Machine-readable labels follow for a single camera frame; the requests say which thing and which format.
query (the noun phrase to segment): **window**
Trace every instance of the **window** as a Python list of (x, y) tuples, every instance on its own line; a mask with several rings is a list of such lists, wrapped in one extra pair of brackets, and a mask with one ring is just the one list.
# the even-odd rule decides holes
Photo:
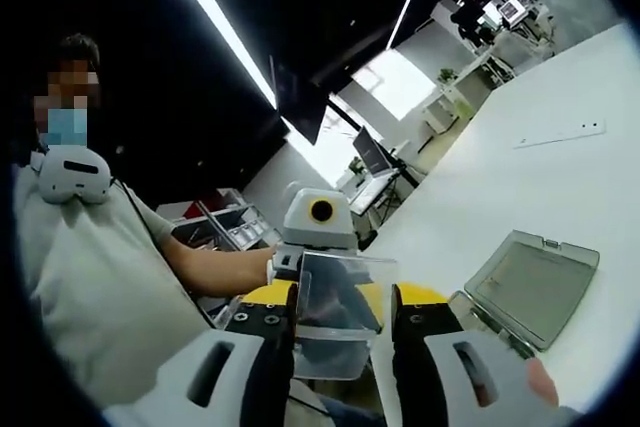
[[(374, 139), (382, 139), (382, 136), (340, 97), (332, 95), (331, 100), (358, 124), (364, 125)], [(353, 147), (356, 135), (358, 132), (353, 127), (333, 109), (327, 108), (316, 145), (311, 145), (295, 131), (292, 131), (287, 140), (332, 187), (336, 187), (351, 160), (358, 155)]]
[(398, 120), (436, 89), (426, 75), (396, 50), (385, 50), (353, 74), (353, 80)]

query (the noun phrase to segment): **white device on shoulder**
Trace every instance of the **white device on shoulder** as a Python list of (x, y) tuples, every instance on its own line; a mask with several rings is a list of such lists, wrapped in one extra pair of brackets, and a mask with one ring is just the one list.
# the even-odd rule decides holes
[(102, 204), (109, 197), (109, 165), (83, 145), (54, 145), (46, 154), (32, 152), (31, 168), (38, 173), (38, 189), (47, 203), (62, 204), (76, 196), (88, 204)]

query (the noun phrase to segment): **person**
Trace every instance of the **person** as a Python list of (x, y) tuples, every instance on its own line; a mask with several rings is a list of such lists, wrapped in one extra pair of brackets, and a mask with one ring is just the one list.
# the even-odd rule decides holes
[[(88, 115), (100, 99), (97, 45), (77, 34), (47, 57), (46, 84), (33, 97), (37, 136), (15, 145), (41, 152), (86, 145)], [(272, 249), (191, 249), (172, 236), (171, 222), (131, 192), (149, 233), (120, 181), (102, 204), (78, 198), (48, 204), (28, 157), (16, 165), (14, 184), (26, 293), (55, 352), (99, 408), (131, 403), (150, 391), (158, 368), (210, 328), (185, 288), (231, 297), (267, 283)], [(287, 404), (287, 425), (385, 425), (381, 416), (321, 398), (298, 381), (292, 381), (291, 395), (298, 402)]]
[(468, 0), (456, 12), (451, 14), (450, 20), (458, 25), (458, 34), (461, 38), (469, 40), (477, 48), (493, 43), (491, 29), (482, 28), (478, 19), (484, 11), (475, 2)]

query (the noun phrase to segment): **white desk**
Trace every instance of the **white desk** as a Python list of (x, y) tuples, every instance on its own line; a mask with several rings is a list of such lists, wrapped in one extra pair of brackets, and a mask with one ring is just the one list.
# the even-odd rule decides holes
[[(463, 288), (512, 229), (600, 252), (585, 297), (540, 354), (561, 403), (585, 411), (615, 379), (640, 325), (640, 58), (619, 25), (494, 91), (367, 250), (399, 280)], [(513, 149), (525, 131), (606, 120), (604, 135)], [(389, 330), (372, 352), (390, 427), (400, 406)]]
[(430, 95), (422, 107), (422, 118), (436, 132), (444, 134), (458, 118), (457, 113), (452, 113), (443, 106), (444, 94)]
[(480, 107), (484, 104), (484, 102), (492, 92), (491, 88), (485, 85), (485, 82), (476, 74), (478, 69), (482, 68), (485, 64), (489, 66), (487, 62), (490, 59), (497, 62), (501, 66), (501, 68), (503, 68), (507, 72), (510, 72), (515, 77), (515, 74), (513, 74), (511, 68), (509, 68), (507, 65), (504, 65), (504, 62), (496, 59), (493, 56), (493, 53), (498, 46), (501, 38), (502, 37), (498, 35), (496, 37), (494, 45), (487, 48), (470, 64), (465, 66), (465, 68), (458, 73), (458, 77), (456, 78), (456, 80), (444, 86), (442, 94), (449, 102), (455, 104), (457, 100), (461, 100), (469, 107), (471, 107), (471, 109), (473, 110), (473, 115), (475, 115), (475, 113), (480, 109)]

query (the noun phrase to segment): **blue face mask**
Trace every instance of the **blue face mask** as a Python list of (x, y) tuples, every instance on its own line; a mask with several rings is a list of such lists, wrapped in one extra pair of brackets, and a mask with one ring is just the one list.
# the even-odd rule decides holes
[(87, 145), (87, 109), (49, 109), (46, 145)]

